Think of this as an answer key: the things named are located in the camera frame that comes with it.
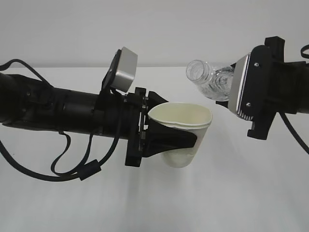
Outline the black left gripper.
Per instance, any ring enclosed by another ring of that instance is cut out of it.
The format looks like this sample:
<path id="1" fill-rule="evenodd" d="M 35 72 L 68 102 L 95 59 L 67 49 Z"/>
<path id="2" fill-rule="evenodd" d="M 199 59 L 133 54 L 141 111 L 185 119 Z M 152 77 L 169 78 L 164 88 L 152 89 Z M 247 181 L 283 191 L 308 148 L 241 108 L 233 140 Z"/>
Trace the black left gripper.
<path id="1" fill-rule="evenodd" d="M 141 159 L 182 148 L 194 147 L 197 136 L 188 131 L 164 126 L 152 119 L 149 120 L 143 146 L 142 134 L 147 108 L 168 102 L 154 91 L 136 87 L 134 93 L 128 93 L 126 102 L 129 105 L 129 136 L 127 141 L 125 166 L 140 167 Z"/>

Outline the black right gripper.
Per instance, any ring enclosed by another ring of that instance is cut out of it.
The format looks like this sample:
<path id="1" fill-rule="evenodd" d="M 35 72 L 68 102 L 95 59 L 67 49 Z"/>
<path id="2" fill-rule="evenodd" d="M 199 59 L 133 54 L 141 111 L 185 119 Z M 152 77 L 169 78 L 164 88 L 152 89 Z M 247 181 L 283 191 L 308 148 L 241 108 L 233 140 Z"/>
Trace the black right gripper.
<path id="1" fill-rule="evenodd" d="M 278 73 L 302 73 L 307 70 L 305 61 L 285 62 L 285 40 L 279 36 L 266 37 L 264 45 L 267 46 L 272 55 L 272 67 Z"/>

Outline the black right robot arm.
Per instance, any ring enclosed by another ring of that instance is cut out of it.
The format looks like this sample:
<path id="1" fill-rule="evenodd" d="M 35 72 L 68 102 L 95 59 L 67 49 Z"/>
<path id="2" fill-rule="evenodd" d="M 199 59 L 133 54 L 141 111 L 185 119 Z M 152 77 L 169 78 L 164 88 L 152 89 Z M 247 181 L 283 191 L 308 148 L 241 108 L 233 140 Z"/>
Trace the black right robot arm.
<path id="1" fill-rule="evenodd" d="M 309 113 L 309 64 L 305 61 L 284 61 L 285 40 L 265 38 L 272 54 L 267 96 L 264 103 L 276 112 Z"/>

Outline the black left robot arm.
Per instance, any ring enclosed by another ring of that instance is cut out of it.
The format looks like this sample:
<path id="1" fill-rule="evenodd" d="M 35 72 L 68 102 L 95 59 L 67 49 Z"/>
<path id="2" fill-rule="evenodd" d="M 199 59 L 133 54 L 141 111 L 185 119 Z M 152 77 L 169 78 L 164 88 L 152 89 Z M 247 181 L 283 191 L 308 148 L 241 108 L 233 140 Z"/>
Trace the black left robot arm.
<path id="1" fill-rule="evenodd" d="M 164 102 L 157 93 L 140 87 L 117 96 L 109 89 L 93 94 L 49 87 L 18 74 L 0 76 L 3 125 L 31 131 L 118 135 L 127 140 L 125 164 L 131 167 L 139 167 L 142 158 L 196 144 L 195 134 L 164 126 L 148 116 Z"/>

